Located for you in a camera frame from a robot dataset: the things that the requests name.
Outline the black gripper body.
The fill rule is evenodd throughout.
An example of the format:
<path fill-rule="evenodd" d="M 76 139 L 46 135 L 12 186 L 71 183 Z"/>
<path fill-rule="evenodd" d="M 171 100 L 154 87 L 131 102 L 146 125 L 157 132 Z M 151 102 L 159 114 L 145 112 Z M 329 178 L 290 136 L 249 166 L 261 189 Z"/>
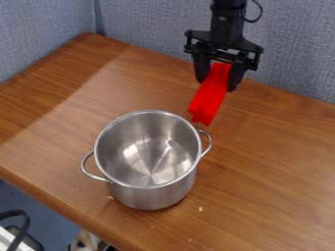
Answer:
<path fill-rule="evenodd" d="M 203 53 L 211 61 L 243 64 L 247 70 L 257 71 L 263 47 L 243 36 L 245 24 L 257 22 L 245 14 L 245 8 L 213 8 L 210 29 L 190 29 L 185 33 L 185 52 L 191 56 Z"/>

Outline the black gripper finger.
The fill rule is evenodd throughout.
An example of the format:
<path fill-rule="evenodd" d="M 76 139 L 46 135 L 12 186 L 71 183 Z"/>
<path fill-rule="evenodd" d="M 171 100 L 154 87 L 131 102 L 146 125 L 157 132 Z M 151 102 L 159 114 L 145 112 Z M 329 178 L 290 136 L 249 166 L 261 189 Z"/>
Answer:
<path fill-rule="evenodd" d="M 209 75 L 209 72 L 211 71 L 211 59 L 203 53 L 194 54 L 193 59 L 194 59 L 195 78 L 199 82 L 203 82 Z"/>
<path fill-rule="evenodd" d="M 242 82 L 246 67 L 243 64 L 234 64 L 229 74 L 229 92 L 237 90 L 238 85 Z"/>

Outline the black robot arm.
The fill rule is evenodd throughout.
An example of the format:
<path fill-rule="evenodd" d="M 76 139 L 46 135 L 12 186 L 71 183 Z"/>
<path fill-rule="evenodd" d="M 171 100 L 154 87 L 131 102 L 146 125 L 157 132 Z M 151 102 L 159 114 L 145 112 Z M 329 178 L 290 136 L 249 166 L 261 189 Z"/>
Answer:
<path fill-rule="evenodd" d="M 214 61 L 227 63 L 231 66 L 229 92 L 237 90 L 245 73 L 258 70 L 265 52 L 263 47 L 243 36 L 245 24 L 257 23 L 263 15 L 262 5 L 253 1 L 259 7 L 254 20 L 246 17 L 247 0 L 213 0 L 210 29 L 190 29 L 185 33 L 185 52 L 193 57 L 197 80 L 205 81 Z"/>

